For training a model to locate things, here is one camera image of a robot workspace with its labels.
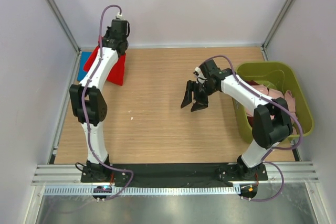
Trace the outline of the red t-shirt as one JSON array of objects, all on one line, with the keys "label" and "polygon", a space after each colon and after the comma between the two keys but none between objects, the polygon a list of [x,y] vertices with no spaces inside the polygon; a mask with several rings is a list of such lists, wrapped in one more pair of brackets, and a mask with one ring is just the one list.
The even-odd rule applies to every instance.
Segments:
[{"label": "red t-shirt", "polygon": [[122,86],[126,54],[118,57],[116,51],[113,51],[111,48],[103,47],[102,60],[100,61],[98,69],[94,71],[100,58],[99,46],[100,44],[98,44],[85,63],[83,69],[87,71],[87,74],[79,83],[84,87],[89,78],[91,78],[91,82],[88,85],[89,88],[96,87],[102,90],[106,81]]}]

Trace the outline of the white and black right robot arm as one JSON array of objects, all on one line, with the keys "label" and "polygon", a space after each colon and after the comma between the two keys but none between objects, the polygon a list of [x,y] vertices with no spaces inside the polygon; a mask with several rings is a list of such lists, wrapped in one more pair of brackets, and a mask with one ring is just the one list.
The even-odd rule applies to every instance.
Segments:
[{"label": "white and black right robot arm", "polygon": [[208,96],[222,92],[243,105],[253,114],[253,140],[238,157],[236,173],[243,180],[252,179],[260,164],[272,149],[292,134],[287,102],[273,99],[241,79],[231,68],[220,69],[213,59],[195,68],[196,80],[186,83],[181,107],[192,105],[191,111],[208,107]]}]

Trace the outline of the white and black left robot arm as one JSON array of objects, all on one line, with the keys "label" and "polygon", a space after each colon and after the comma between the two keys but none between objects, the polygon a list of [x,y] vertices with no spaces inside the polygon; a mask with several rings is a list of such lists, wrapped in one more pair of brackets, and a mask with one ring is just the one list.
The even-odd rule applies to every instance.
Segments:
[{"label": "white and black left robot arm", "polygon": [[103,135],[108,106],[102,89],[113,67],[125,56],[129,28],[125,19],[112,20],[100,38],[102,44],[98,46],[96,58],[86,76],[69,89],[72,112],[85,132],[88,147],[87,161],[81,169],[83,183],[107,182],[112,175]]}]

